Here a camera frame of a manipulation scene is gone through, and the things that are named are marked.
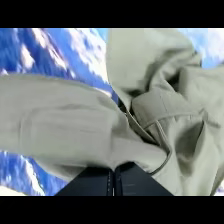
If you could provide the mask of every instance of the olive green garment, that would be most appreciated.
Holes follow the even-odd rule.
[[[224,174],[224,68],[204,70],[175,29],[111,29],[111,85],[0,77],[0,148],[71,180],[86,166],[133,161],[174,195],[210,195]]]

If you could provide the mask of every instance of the cloth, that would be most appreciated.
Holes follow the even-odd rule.
[[[200,63],[174,29],[112,29],[107,72],[126,115],[85,84],[3,76],[0,148],[66,180],[132,161],[174,195],[214,194],[224,172],[224,70]]]

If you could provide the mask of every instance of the crumpled fabric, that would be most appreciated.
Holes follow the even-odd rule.
[[[200,64],[175,29],[111,29],[107,73],[125,113],[85,84],[3,76],[0,148],[66,180],[132,161],[174,195],[214,194],[224,171],[224,70]]]

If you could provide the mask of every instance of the blue patterned surface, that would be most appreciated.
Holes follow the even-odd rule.
[[[202,66],[224,59],[224,29],[179,28],[202,54]],[[104,90],[116,101],[105,67],[107,28],[1,28],[0,74],[34,73],[77,80]],[[0,185],[28,195],[54,195],[66,182],[32,158],[0,152]]]

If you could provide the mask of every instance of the garment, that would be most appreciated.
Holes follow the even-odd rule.
[[[0,77],[0,148],[66,180],[132,161],[174,195],[213,194],[224,172],[223,66],[202,69],[175,29],[111,29],[106,61],[126,114],[78,82]]]

